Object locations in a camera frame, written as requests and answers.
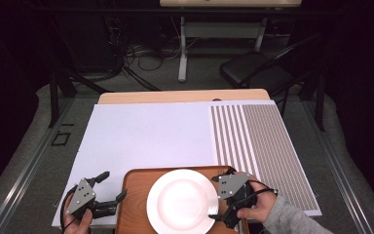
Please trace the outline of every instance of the wooden board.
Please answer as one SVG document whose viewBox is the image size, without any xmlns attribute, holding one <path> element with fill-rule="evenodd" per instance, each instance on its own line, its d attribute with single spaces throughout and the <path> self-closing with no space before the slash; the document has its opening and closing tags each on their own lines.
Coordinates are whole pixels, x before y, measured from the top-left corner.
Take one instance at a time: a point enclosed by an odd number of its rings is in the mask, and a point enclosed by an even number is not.
<svg viewBox="0 0 374 234">
<path fill-rule="evenodd" d="M 201 173 L 208 179 L 217 176 L 228 170 L 228 166 L 194 167 L 184 168 Z M 116 234 L 148 234 L 156 233 L 151 226 L 147 216 L 147 197 L 151 187 L 162 175 L 180 168 L 167 169 L 137 169 L 129 171 L 123 183 L 123 190 L 127 189 L 127 197 L 120 204 L 120 211 L 117 220 Z M 214 188 L 218 188 L 218 183 L 211 181 Z M 226 201 L 219 201 L 219 213 L 223 214 L 227 210 Z M 244 233 L 248 234 L 246 220 L 242 220 Z M 238 234 L 233 229 L 227 228 L 224 222 L 216 221 L 208 234 Z"/>
<path fill-rule="evenodd" d="M 161 0 L 162 7 L 300 7 L 301 0 Z"/>
<path fill-rule="evenodd" d="M 270 99 L 267 92 L 262 89 L 127 92 L 102 94 L 98 104 L 212 101 L 216 98 L 221 100 Z"/>
</svg>

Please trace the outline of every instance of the wooden tray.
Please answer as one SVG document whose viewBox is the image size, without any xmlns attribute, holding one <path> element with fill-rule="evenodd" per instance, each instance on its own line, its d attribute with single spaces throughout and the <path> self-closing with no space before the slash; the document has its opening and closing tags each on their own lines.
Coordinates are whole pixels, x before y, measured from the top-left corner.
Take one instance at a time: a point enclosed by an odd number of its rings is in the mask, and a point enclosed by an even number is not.
<svg viewBox="0 0 374 234">
<path fill-rule="evenodd" d="M 151 226 L 147 216 L 147 197 L 151 187 L 162 175 L 181 168 L 166 168 L 166 169 L 136 169 L 129 171 L 124 177 L 123 191 L 127 189 L 127 197 L 120 204 L 120 210 L 117 220 L 116 234 L 128 233 L 156 233 Z M 208 179 L 213 176 L 226 172 L 228 166 L 211 166 L 211 167 L 194 167 L 183 168 L 194 170 L 203 174 Z M 215 189 L 218 188 L 218 183 L 211 181 Z M 219 213 L 223 214 L 227 210 L 226 202 L 219 201 Z M 245 219 L 242 220 L 243 230 L 248 234 L 248 226 Z M 238 234 L 233 229 L 227 228 L 224 222 L 216 221 L 209 234 Z"/>
</svg>

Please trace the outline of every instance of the table leg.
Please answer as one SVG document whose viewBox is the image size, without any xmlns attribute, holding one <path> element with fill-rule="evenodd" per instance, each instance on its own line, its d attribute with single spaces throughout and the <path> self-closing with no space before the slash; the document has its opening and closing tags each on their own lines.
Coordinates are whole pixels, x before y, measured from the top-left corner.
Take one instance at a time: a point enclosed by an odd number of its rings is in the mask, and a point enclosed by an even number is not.
<svg viewBox="0 0 374 234">
<path fill-rule="evenodd" d="M 186 81 L 187 73 L 187 51 L 186 51 L 186 33 L 185 33 L 185 18 L 181 17 L 180 24 L 180 37 L 181 37 L 181 59 L 180 59 L 180 68 L 178 71 L 178 81 Z"/>
<path fill-rule="evenodd" d="M 263 41 L 263 36 L 264 36 L 264 31 L 266 29 L 267 25 L 267 19 L 262 19 L 260 22 L 260 28 L 256 28 L 257 31 L 257 39 L 256 39 L 256 44 L 254 45 L 254 50 L 256 52 L 260 52 L 260 47 L 262 46 L 262 41 Z"/>
</svg>

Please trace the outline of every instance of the black curtain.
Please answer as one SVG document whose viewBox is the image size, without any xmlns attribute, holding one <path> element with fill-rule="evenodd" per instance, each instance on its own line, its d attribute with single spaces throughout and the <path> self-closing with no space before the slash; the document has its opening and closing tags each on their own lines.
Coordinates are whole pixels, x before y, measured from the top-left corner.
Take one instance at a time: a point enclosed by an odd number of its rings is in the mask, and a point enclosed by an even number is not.
<svg viewBox="0 0 374 234">
<path fill-rule="evenodd" d="M 40 49 L 18 5 L 0 1 L 0 175 L 34 117 L 36 91 L 48 84 Z"/>
<path fill-rule="evenodd" d="M 320 31 L 326 93 L 337 106 L 346 145 L 374 191 L 374 1 L 303 1 L 304 10 L 342 11 L 340 19 L 298 20 L 291 39 Z"/>
<path fill-rule="evenodd" d="M 118 7 L 157 9 L 160 8 L 160 0 L 119 0 Z M 125 16 L 122 17 L 126 24 L 126 33 L 131 39 L 138 41 L 154 50 L 160 51 L 162 46 L 162 23 L 170 23 L 169 18 L 156 16 Z"/>
</svg>

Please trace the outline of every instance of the chair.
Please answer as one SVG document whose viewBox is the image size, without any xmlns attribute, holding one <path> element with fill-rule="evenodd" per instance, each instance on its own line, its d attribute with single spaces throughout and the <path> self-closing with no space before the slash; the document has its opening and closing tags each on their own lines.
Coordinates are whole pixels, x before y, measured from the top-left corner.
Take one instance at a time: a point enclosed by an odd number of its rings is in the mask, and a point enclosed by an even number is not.
<svg viewBox="0 0 374 234">
<path fill-rule="evenodd" d="M 288 46 L 273 58 L 251 51 L 222 63 L 220 75 L 235 89 L 265 89 L 271 97 L 284 91 L 284 98 L 277 101 L 283 101 L 280 111 L 283 116 L 290 87 L 312 77 L 317 71 L 310 69 L 296 76 L 287 71 L 285 66 L 289 66 L 289 61 L 297 55 L 312 48 L 320 38 L 319 33 L 315 34 Z"/>
</svg>

